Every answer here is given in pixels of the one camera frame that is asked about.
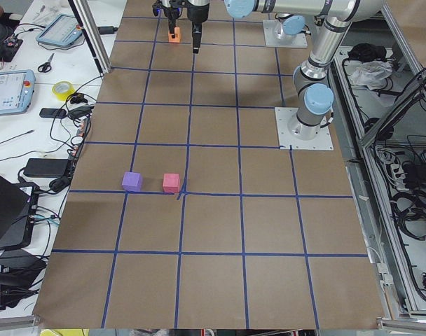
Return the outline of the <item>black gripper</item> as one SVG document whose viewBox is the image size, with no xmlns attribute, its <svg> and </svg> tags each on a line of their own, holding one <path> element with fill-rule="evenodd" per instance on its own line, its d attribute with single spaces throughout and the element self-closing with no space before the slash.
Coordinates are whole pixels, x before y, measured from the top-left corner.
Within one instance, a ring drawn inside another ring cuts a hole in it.
<svg viewBox="0 0 426 336">
<path fill-rule="evenodd" d="M 202 23 L 208 20 L 209 0 L 187 0 L 187 17 L 192 22 L 193 54 L 198 54 L 202 41 Z M 173 14 L 168 15 L 169 33 L 175 35 L 177 19 Z"/>
</svg>

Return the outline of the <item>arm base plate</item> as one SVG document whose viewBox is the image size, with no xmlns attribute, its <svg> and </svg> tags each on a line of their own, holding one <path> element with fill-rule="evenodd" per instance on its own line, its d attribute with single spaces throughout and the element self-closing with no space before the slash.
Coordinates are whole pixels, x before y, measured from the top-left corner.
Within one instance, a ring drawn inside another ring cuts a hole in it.
<svg viewBox="0 0 426 336">
<path fill-rule="evenodd" d="M 297 118 L 297 108 L 275 107 L 279 148 L 283 150 L 332 151 L 329 127 L 323 117 L 317 126 L 306 126 Z"/>
<path fill-rule="evenodd" d="M 303 28 L 294 18 L 285 21 L 264 20 L 263 32 L 267 47 L 307 48 L 308 43 Z"/>
</svg>

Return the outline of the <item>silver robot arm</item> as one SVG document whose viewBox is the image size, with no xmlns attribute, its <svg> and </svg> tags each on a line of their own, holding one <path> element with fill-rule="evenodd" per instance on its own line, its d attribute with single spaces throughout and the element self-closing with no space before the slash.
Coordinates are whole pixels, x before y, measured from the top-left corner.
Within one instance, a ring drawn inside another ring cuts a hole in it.
<svg viewBox="0 0 426 336">
<path fill-rule="evenodd" d="M 298 1 L 296 14 L 322 16 L 324 22 L 306 61 L 294 72 L 299 108 L 289 122 L 297 139 L 313 140 L 324 116 L 331 110 L 334 93 L 327 85 L 329 65 L 353 22 L 377 13 L 384 1 Z"/>
<path fill-rule="evenodd" d="M 328 27 L 320 30 L 310 58 L 327 63 L 336 53 L 348 27 L 377 13 L 384 1 L 225 1 L 228 14 L 245 18 L 253 12 L 289 13 L 324 17 Z"/>
</svg>

